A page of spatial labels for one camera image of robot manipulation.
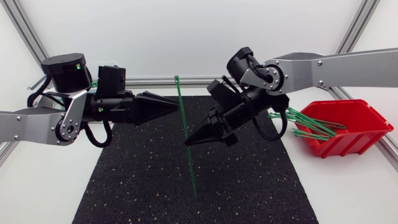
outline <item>red storage bin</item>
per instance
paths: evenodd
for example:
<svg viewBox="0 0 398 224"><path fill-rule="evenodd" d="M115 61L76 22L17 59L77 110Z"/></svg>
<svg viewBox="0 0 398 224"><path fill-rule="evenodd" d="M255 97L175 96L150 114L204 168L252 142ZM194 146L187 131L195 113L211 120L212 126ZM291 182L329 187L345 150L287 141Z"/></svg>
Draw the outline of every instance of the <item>red storage bin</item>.
<svg viewBox="0 0 398 224"><path fill-rule="evenodd" d="M363 100L315 101L301 113L311 118L346 126L346 129L336 129L337 135L327 141L304 138L313 153L323 159L328 156L345 156L355 152L363 154L386 133L394 129ZM299 130L314 133L307 127L296 125Z"/></svg>

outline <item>white wall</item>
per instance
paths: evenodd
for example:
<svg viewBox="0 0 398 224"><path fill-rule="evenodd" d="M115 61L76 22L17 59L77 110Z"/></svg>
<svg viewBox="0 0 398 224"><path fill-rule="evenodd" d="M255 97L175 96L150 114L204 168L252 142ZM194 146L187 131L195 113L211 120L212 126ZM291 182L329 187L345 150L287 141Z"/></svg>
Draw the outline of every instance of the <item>white wall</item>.
<svg viewBox="0 0 398 224"><path fill-rule="evenodd" d="M258 61L333 54L362 0L20 0L50 56L86 55L130 78L220 77L250 46Z"/></svg>
<svg viewBox="0 0 398 224"><path fill-rule="evenodd" d="M380 1L354 51L398 47L397 9L398 1L396 0ZM382 68L380 71L378 75L382 78ZM346 87L345 89L354 98L364 99L380 112L395 128L391 136L398 142L398 88Z"/></svg>
<svg viewBox="0 0 398 224"><path fill-rule="evenodd" d="M0 111L15 111L26 108L27 87L44 74L3 7L0 30Z"/></svg>

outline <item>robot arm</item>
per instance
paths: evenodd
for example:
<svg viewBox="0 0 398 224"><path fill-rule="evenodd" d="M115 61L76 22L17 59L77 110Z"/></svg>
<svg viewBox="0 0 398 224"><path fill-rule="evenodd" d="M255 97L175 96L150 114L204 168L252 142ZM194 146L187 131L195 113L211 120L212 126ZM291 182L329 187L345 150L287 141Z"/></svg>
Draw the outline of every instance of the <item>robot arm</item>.
<svg viewBox="0 0 398 224"><path fill-rule="evenodd" d="M44 60L42 68L47 79L28 98L29 108L0 111L0 142L31 141L67 146L84 129L91 143L106 147L112 140L109 121L138 126L178 110L174 100L147 91L133 95L125 90L126 69L117 66L100 67L98 87L90 89L91 75L85 63L83 54L59 55ZM51 80L54 88L44 92ZM37 97L41 98L33 107ZM61 104L62 109L53 108L54 101ZM104 123L105 142L100 143L94 138L88 126L90 121Z"/></svg>
<svg viewBox="0 0 398 224"><path fill-rule="evenodd" d="M217 105L209 110L185 144L220 141L231 146L238 141L233 130L250 120L262 137L277 140L287 126L286 93L311 86L398 87L397 58L398 49L330 56L292 53L260 64L249 47L242 48L227 64L242 92L230 82L227 84L234 91L217 80L209 85L207 89ZM256 116L269 108L282 115L282 131L276 136L266 136L256 121Z"/></svg>

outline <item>gray arm segment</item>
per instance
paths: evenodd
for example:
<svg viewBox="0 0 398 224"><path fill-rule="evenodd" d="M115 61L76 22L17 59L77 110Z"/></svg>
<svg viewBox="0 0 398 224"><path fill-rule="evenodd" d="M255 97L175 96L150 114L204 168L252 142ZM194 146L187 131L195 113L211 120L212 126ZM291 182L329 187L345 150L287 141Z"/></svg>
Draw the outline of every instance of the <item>gray arm segment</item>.
<svg viewBox="0 0 398 224"><path fill-rule="evenodd" d="M282 74L278 73L274 78L274 81L279 79L276 83L266 83L264 86L264 81L251 70L245 73L241 81L268 89L270 95L290 93L311 86L398 87L398 48L329 56L292 53L268 60L264 66L276 66L281 70Z"/></svg>

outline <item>black rubber mat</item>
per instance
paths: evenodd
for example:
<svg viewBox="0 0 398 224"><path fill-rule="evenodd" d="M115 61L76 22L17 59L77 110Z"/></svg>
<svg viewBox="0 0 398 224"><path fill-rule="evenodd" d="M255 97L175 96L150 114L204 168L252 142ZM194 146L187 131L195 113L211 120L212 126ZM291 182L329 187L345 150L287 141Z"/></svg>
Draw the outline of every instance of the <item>black rubber mat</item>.
<svg viewBox="0 0 398 224"><path fill-rule="evenodd" d="M183 100L189 130L215 104L209 96ZM264 130L276 132L265 117ZM191 147L196 199L180 111L138 127L115 124L113 134L74 223L318 223L282 141L263 140L252 123L232 147Z"/></svg>

